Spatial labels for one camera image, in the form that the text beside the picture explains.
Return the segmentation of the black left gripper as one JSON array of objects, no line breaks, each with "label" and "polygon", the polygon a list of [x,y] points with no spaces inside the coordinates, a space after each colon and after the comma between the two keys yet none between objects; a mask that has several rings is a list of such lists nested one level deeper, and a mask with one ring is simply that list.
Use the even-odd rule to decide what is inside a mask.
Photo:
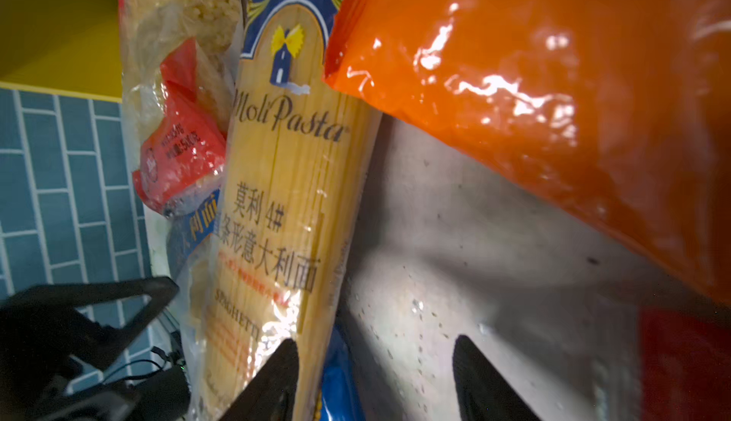
[{"label": "black left gripper", "polygon": [[[1,303],[1,362],[43,373],[70,359],[105,371],[178,295],[169,277],[32,286]],[[179,330],[171,350],[144,375],[103,381],[65,394],[62,375],[30,407],[3,420],[184,420],[190,385]]]}]

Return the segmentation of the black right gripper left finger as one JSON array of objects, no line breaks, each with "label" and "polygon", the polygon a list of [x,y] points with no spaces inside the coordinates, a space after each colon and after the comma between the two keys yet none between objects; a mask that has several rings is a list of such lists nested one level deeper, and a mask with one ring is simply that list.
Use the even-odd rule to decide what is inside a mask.
[{"label": "black right gripper left finger", "polygon": [[296,342],[284,340],[220,421],[291,421],[299,364]]}]

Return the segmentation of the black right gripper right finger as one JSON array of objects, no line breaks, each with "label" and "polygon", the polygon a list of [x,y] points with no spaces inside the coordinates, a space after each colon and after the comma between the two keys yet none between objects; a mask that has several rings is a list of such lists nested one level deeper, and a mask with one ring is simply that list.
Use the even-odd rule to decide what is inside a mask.
[{"label": "black right gripper right finger", "polygon": [[539,420],[466,335],[459,335],[455,341],[452,371],[462,420]]}]

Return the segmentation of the red fusilli bag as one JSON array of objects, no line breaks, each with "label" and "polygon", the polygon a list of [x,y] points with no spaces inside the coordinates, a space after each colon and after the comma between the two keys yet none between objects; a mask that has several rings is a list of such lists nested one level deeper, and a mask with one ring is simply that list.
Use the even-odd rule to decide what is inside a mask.
[{"label": "red fusilli bag", "polygon": [[730,419],[730,330],[673,311],[639,317],[641,420]]}]

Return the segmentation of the red macaroni bag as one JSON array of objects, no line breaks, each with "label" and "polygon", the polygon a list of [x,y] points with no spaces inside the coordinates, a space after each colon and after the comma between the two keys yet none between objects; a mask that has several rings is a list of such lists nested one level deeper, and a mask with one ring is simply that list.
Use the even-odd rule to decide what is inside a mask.
[{"label": "red macaroni bag", "polygon": [[134,188],[186,215],[224,172],[242,0],[118,0],[118,16]]}]

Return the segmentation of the blue shell pasta bag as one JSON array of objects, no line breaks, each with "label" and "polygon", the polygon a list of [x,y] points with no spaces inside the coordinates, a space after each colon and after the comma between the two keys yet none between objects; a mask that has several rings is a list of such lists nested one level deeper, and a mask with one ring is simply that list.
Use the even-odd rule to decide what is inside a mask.
[{"label": "blue shell pasta bag", "polygon": [[179,274],[213,233],[220,191],[209,194],[193,212],[173,219],[166,244],[171,278]]}]

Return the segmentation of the orange macaroni bag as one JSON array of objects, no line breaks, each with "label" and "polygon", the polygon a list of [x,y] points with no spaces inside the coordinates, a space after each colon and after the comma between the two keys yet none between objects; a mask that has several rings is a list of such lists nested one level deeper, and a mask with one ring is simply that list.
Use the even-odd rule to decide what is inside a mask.
[{"label": "orange macaroni bag", "polygon": [[324,78],[730,300],[730,0],[343,0]]}]

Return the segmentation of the dark labelled spaghetti bag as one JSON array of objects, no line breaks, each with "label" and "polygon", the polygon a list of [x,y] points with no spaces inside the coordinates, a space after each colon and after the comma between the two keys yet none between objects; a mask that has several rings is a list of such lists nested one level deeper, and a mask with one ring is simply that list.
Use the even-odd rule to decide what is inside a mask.
[{"label": "dark labelled spaghetti bag", "polygon": [[218,420],[281,347],[310,420],[381,115],[323,80],[343,0],[247,0],[192,416]]}]

